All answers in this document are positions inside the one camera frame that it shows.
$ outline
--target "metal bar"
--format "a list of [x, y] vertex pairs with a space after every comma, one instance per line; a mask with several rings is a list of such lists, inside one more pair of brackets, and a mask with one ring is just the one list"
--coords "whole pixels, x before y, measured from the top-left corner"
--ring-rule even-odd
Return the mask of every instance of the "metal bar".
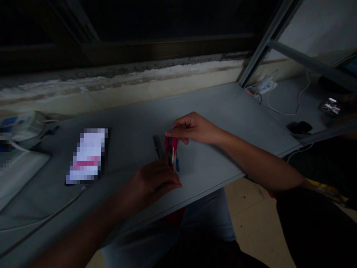
[[[86, 36], [90, 39], [90, 42], [100, 42], [99, 35], [94, 29], [79, 0], [67, 0], [67, 4], [71, 8], [73, 14], [76, 16], [79, 23], [81, 24], [81, 27], [77, 26], [79, 28], [78, 30], [84, 31]], [[72, 18], [71, 14], [68, 15], [76, 25], [75, 20], [74, 18]]]
[[243, 74], [240, 76], [238, 80], [238, 84], [244, 88], [250, 77], [254, 74], [261, 61], [264, 59], [266, 53], [269, 51], [267, 48], [267, 43], [272, 38], [272, 36], [279, 36], [280, 32], [284, 29], [285, 25], [290, 21], [293, 14], [296, 12], [297, 8], [293, 10], [290, 9], [293, 3], [296, 3], [295, 6], [299, 6], [299, 4], [303, 0], [284, 0], [277, 11], [276, 15], [272, 19], [267, 31], [265, 32], [262, 40], [260, 41], [259, 46], [257, 47], [252, 59], [249, 61], [248, 66], [245, 68]]
[[256, 36], [226, 39], [180, 40], [128, 44], [122, 42], [83, 44], [82, 49], [95, 66], [132, 62], [195, 57], [218, 53], [252, 51], [259, 40]]
[[322, 140], [327, 140], [329, 138], [333, 138], [336, 136], [340, 136], [343, 134], [347, 134], [349, 132], [357, 130], [357, 119], [351, 120], [349, 122], [346, 122], [342, 125], [337, 125], [325, 130], [322, 130], [320, 132], [317, 132], [315, 134], [312, 134], [306, 138], [302, 138], [299, 140], [299, 143], [302, 145], [309, 145], [311, 143], [316, 143]]
[[357, 93], [357, 79], [354, 77], [341, 72], [340, 70], [335, 69], [332, 66], [328, 66], [312, 57], [307, 56], [304, 53], [301, 53], [298, 50], [295, 50], [289, 46], [286, 46], [282, 43], [279, 43], [275, 40], [270, 40], [267, 44], [270, 48], [279, 51], [285, 56], [295, 60], [296, 62], [304, 65], [306, 68], [311, 69], [333, 82], [345, 87], [346, 89]]

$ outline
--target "jeans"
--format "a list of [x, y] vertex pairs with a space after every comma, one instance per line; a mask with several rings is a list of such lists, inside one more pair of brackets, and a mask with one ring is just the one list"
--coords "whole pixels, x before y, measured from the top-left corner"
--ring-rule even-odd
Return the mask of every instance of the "jeans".
[[237, 239], [223, 188], [189, 204], [180, 227], [163, 218], [104, 247], [106, 268], [153, 267], [186, 234], [209, 235], [227, 242]]

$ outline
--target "floor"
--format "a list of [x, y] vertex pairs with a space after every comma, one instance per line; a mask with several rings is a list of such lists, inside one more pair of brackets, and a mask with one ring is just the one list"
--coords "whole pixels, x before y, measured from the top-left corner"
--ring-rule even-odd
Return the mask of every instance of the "floor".
[[[241, 250], [271, 268], [296, 267], [287, 248], [276, 211], [276, 201], [259, 185], [245, 178], [225, 187], [229, 211]], [[341, 208], [357, 221], [357, 212]], [[87, 268], [104, 268], [100, 253]]]

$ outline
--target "person's right hand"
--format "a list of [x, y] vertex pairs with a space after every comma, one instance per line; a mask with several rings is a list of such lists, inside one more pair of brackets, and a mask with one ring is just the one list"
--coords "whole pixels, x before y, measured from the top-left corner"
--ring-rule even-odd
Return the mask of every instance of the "person's right hand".
[[215, 144], [224, 131], [196, 112], [191, 112], [175, 121], [174, 128], [166, 136], [180, 138], [188, 144], [188, 138], [201, 143]]

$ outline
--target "phone screen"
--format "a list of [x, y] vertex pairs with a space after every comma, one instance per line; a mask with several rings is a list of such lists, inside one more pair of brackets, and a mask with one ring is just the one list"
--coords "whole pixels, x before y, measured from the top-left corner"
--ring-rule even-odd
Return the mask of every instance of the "phone screen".
[[67, 171], [66, 185], [91, 184], [102, 175], [107, 128], [85, 128], [73, 152], [73, 161]]
[[332, 115], [338, 115], [341, 110], [340, 104], [333, 98], [328, 98], [328, 100], [322, 104], [321, 108], [323, 111]]

